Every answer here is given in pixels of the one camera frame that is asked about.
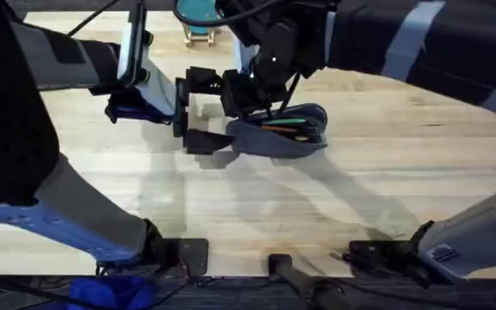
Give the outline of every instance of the mounting plate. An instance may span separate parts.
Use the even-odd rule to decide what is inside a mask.
[[[208,271],[208,247],[206,239],[164,239],[169,243],[173,252],[177,252],[179,257],[189,268],[190,276],[204,276]],[[184,276],[180,268],[170,269],[168,276]]]

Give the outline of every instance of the metal bracket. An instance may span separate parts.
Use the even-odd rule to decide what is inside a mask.
[[[185,45],[187,47],[192,47],[193,42],[195,41],[206,41],[209,47],[215,45],[215,34],[218,32],[218,28],[207,28],[207,32],[205,34],[196,34],[193,33],[188,25],[183,25],[183,32],[185,33]]]

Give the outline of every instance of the black clamp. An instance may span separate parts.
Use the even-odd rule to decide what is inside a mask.
[[[231,145],[234,138],[218,133],[189,129],[190,94],[221,95],[223,80],[215,70],[190,67],[186,78],[176,79],[176,117],[173,120],[173,135],[183,137],[183,146],[188,154],[211,155]]]
[[[419,241],[433,224],[433,221],[423,224],[409,241],[351,241],[350,250],[342,255],[342,260],[350,264],[355,276],[363,273],[377,278],[408,278],[422,288],[452,284],[418,255]]]

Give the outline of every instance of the black cable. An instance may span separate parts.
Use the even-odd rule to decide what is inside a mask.
[[[301,76],[301,74],[299,72],[296,73],[296,75],[294,76],[294,81],[292,81],[292,84],[290,85],[290,88],[288,89],[287,97],[282,102],[281,107],[276,111],[277,115],[280,115],[282,112],[284,112],[284,109],[288,106],[288,103],[290,102],[290,99],[292,99],[292,95],[294,94],[294,91],[296,90],[296,86],[298,86],[298,82],[300,82],[300,76]]]
[[[260,5],[254,9],[251,9],[249,11],[239,13],[237,15],[223,18],[220,20],[215,20],[215,21],[197,21],[197,20],[191,20],[185,16],[183,16],[179,10],[177,9],[177,4],[179,3],[179,0],[174,0],[173,2],[173,15],[176,16],[176,18],[190,26],[195,26],[195,27],[204,27],[204,28],[211,28],[211,27],[220,27],[220,26],[226,26],[229,24],[232,24],[234,22],[242,22],[245,19],[251,18],[257,14],[260,14],[264,11],[270,10],[273,7],[277,6],[278,4],[290,2],[292,0],[271,0],[263,5]]]
[[[0,287],[11,288],[15,291],[19,291],[19,292],[22,292],[22,293],[25,293],[28,295],[34,295],[34,296],[38,296],[38,297],[42,297],[42,298],[53,299],[55,301],[61,301],[64,303],[69,303],[69,304],[73,304],[73,305],[80,306],[80,307],[86,307],[86,308],[91,308],[91,309],[96,309],[96,310],[116,310],[115,308],[99,307],[99,306],[95,306],[89,302],[78,300],[76,298],[71,298],[68,296],[61,295],[61,294],[54,294],[51,292],[46,292],[44,290],[37,289],[37,288],[32,288],[32,287],[29,287],[28,285],[20,284],[18,282],[15,282],[15,281],[7,278],[6,276],[1,276],[1,275],[0,275]]]
[[[454,302],[448,302],[448,301],[438,301],[438,300],[430,300],[426,298],[418,298],[418,297],[409,297],[409,296],[402,296],[402,295],[397,295],[397,294],[390,294],[390,293],[385,293],[385,292],[380,292],[376,291],[370,288],[364,288],[359,285],[349,283],[347,281],[344,281],[342,279],[337,279],[337,278],[323,278],[324,281],[330,282],[335,284],[338,288],[342,289],[342,285],[345,285],[347,287],[356,289],[360,292],[363,292],[365,294],[370,294],[370,295],[375,295],[375,296],[380,296],[380,297],[385,297],[389,299],[395,299],[398,301],[408,301],[420,305],[427,305],[427,306],[434,306],[434,307],[445,307],[445,308],[454,308],[454,309],[472,309],[472,310],[477,310],[477,309],[492,309],[490,307],[464,307],[459,304],[456,304]]]
[[[19,307],[17,309],[13,309],[13,310],[30,310],[32,308],[39,307],[39,306],[42,306],[42,305],[46,305],[46,304],[51,303],[51,302],[54,302],[54,300],[42,301],[42,302],[38,302],[38,303],[35,303],[33,305],[30,305],[30,306]]]
[[[80,22],[74,29],[72,29],[68,34],[68,36],[73,36],[74,34],[76,34],[79,30],[81,30],[83,27],[85,27],[85,25],[87,25],[89,22],[91,22],[95,17],[99,16],[102,12],[104,12],[105,10],[109,9],[111,6],[117,4],[118,2],[120,2],[121,0],[112,0],[111,2],[109,3],[106,3],[105,5],[103,5],[100,9],[98,9],[97,11],[93,12],[93,14],[89,15],[86,19],[84,19],[82,22]]]
[[[171,297],[173,297],[173,295],[179,293],[179,291],[183,290],[184,288],[187,287],[187,284],[189,284],[188,282],[186,282],[185,284],[183,285],[180,285],[178,286],[176,289],[172,290],[171,292],[169,292],[166,296],[160,298],[159,301],[156,301],[155,303],[153,303],[152,305],[150,305],[149,307],[145,307],[143,308],[143,310],[148,310],[148,309],[152,309],[154,307],[158,307],[160,305],[162,305],[163,303],[165,303],[167,300],[169,300]]]

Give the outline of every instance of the green pen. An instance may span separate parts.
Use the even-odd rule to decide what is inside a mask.
[[[303,124],[305,122],[306,120],[304,119],[281,119],[281,120],[262,121],[262,125]]]

